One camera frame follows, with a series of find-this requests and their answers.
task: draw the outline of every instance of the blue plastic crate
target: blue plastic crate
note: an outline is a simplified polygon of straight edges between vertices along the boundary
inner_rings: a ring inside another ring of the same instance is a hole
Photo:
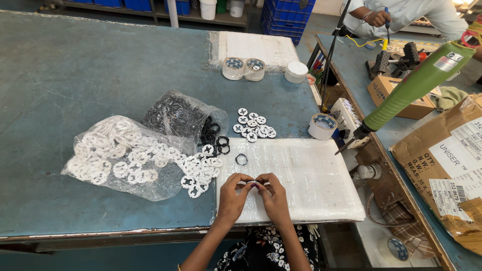
[[[152,12],[149,0],[124,0],[128,10]]]
[[[290,27],[289,24],[281,26],[280,24],[283,23],[286,22],[269,18],[269,16],[266,15],[266,12],[263,12],[261,15],[261,27],[265,35],[289,37],[294,45],[298,45],[301,36],[303,35],[303,31],[305,31],[306,24],[304,24],[303,27]]]
[[[169,14],[167,8],[167,0],[164,0],[164,8],[166,13]],[[189,16],[191,14],[191,1],[190,0],[176,0],[177,15]]]
[[[316,0],[308,0],[305,8],[300,9],[299,0],[265,0],[263,10],[268,11],[274,20],[307,23]]]
[[[93,4],[93,0],[67,0],[69,2],[77,2],[77,3],[84,3],[84,4]]]
[[[124,6],[122,0],[94,0],[94,3],[98,6],[113,7],[118,9]]]

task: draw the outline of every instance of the bangle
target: bangle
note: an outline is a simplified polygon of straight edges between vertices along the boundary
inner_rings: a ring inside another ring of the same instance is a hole
[[[373,12],[373,11],[370,11],[369,13],[365,14],[365,15],[363,16],[362,21],[366,22],[366,19],[368,19],[368,16],[369,16],[372,12]]]

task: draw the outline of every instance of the blue workbench surface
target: blue workbench surface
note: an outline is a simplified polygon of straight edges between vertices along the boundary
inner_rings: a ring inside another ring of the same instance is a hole
[[[308,136],[319,112],[308,83],[205,70],[206,33],[0,12],[0,236],[209,226],[213,188],[150,202],[60,175],[74,136],[113,114],[139,121],[170,89],[225,110],[230,125],[244,107],[279,137]]]
[[[326,48],[326,51],[328,51],[333,42],[333,36],[318,34],[317,37],[323,44],[323,47]],[[376,106],[373,103],[368,90],[366,89],[371,80],[368,78],[368,73],[365,68],[365,61],[374,61],[376,59],[376,55],[381,51],[381,47],[379,50],[370,50],[365,47],[358,48],[348,38],[340,37],[340,40],[343,42],[337,41],[335,43],[333,64],[338,69],[339,74],[347,84],[347,87],[353,94],[355,100],[366,116],[370,114],[370,112],[372,112]],[[360,39],[355,40],[358,44],[365,43],[365,41]],[[467,93],[481,92],[478,86],[466,85],[462,80],[462,77],[458,76],[451,82],[445,82],[442,85],[455,86],[466,91]],[[402,140],[406,135],[410,134],[412,131],[433,119],[437,115],[437,111],[434,110],[421,120],[394,117],[376,132],[378,139],[382,143],[383,147],[387,150],[388,155],[398,167],[399,164],[393,158],[391,152],[388,151],[388,148]],[[455,267],[458,270],[479,270],[480,266],[482,266],[482,256],[465,249],[459,243],[455,242],[452,237],[450,237],[438,218],[432,213],[432,211],[423,201],[420,194],[416,191],[403,169],[399,167],[398,171],[404,181],[407,183],[409,190],[413,194],[417,204],[420,206],[423,214],[437,234],[437,237],[439,238],[444,249],[447,251],[450,260],[454,263]]]

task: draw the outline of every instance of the barcode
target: barcode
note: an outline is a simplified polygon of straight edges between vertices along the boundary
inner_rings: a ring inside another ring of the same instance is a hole
[[[465,191],[463,186],[457,185],[457,193],[461,202],[467,201],[467,197],[465,196]]]

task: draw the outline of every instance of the packing tape roll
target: packing tape roll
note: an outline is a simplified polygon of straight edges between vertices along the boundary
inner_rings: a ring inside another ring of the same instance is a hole
[[[244,65],[244,77],[249,81],[260,81],[265,75],[266,64],[263,60],[250,58]]]
[[[244,62],[237,57],[226,57],[223,61],[223,75],[229,80],[239,80],[244,74]]]
[[[309,122],[308,133],[319,140],[330,139],[338,127],[336,120],[327,114],[314,114]]]
[[[378,240],[378,251],[389,263],[399,263],[409,258],[407,247],[402,240],[395,236]]]

